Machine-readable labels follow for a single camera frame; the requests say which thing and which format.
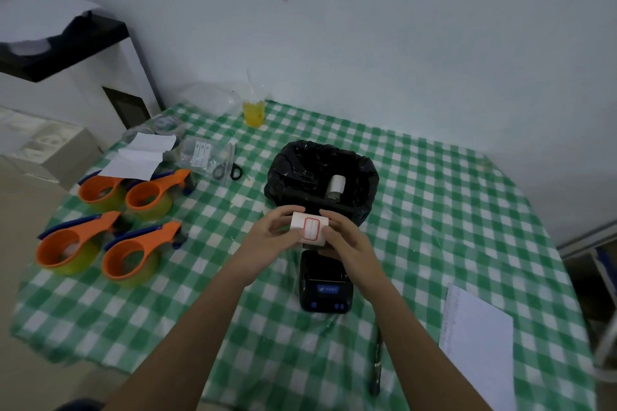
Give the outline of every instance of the hand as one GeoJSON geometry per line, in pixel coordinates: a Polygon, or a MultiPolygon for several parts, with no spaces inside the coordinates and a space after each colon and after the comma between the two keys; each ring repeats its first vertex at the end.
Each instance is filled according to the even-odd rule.
{"type": "Polygon", "coordinates": [[[281,230],[291,223],[290,214],[304,213],[303,206],[286,205],[275,208],[261,218],[244,238],[242,245],[227,261],[225,267],[248,286],[269,266],[278,255],[299,242],[304,235],[301,229],[281,230]]]}
{"type": "Polygon", "coordinates": [[[358,226],[334,211],[320,210],[330,220],[329,227],[323,228],[326,241],[334,249],[321,249],[319,253],[340,260],[347,276],[358,286],[360,292],[371,302],[371,298],[384,282],[388,282],[371,242],[358,226]]]}

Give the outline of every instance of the black plastic bag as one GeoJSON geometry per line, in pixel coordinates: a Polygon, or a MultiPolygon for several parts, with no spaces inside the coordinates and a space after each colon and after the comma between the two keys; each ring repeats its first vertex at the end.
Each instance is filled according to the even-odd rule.
{"type": "Polygon", "coordinates": [[[274,157],[264,188],[276,206],[302,205],[306,213],[320,209],[341,213],[356,225],[371,212],[380,176],[373,161],[331,144],[291,142],[274,157]],[[341,201],[325,198],[333,175],[345,177],[341,201]]]}

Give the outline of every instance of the person's left hand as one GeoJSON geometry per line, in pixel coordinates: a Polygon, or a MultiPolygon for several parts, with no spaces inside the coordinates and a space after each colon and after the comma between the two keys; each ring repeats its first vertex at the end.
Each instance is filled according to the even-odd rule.
{"type": "Polygon", "coordinates": [[[301,229],[281,230],[291,223],[291,213],[304,213],[303,206],[285,205],[275,208],[261,218],[244,238],[242,245],[227,261],[224,268],[232,270],[244,286],[248,286],[278,255],[299,242],[301,229]]]}

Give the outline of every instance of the pen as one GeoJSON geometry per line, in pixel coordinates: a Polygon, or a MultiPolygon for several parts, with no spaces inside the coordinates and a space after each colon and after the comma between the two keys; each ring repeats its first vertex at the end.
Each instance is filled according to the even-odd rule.
{"type": "Polygon", "coordinates": [[[371,381],[368,384],[368,392],[372,396],[377,396],[380,393],[382,344],[381,330],[377,327],[377,338],[375,339],[375,350],[373,355],[373,370],[371,371],[371,381]]]}

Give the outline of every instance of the green checkered tablecloth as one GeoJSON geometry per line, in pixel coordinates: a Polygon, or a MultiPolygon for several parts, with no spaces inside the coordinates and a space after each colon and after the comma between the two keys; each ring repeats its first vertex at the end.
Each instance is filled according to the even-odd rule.
{"type": "MultiPolygon", "coordinates": [[[[288,142],[312,140],[373,160],[380,184],[362,229],[436,341],[448,286],[455,283],[514,318],[520,409],[594,407],[587,335],[559,254],[527,199],[483,154],[270,101],[258,130],[242,117],[209,119],[186,104],[166,114],[186,121],[189,134],[235,138],[244,177],[228,188],[198,179],[191,196],[177,197],[168,218],[182,221],[189,240],[164,252],[157,274],[143,286],[108,282],[101,256],[70,277],[29,266],[12,335],[53,362],[85,359],[132,372],[262,216],[274,155],[288,142]]],[[[74,187],[50,225],[87,212],[74,187]]],[[[282,254],[245,289],[203,398],[251,410],[405,408],[387,354],[381,394],[368,394],[372,307],[356,291],[347,315],[304,312],[299,256],[282,254]]]]}

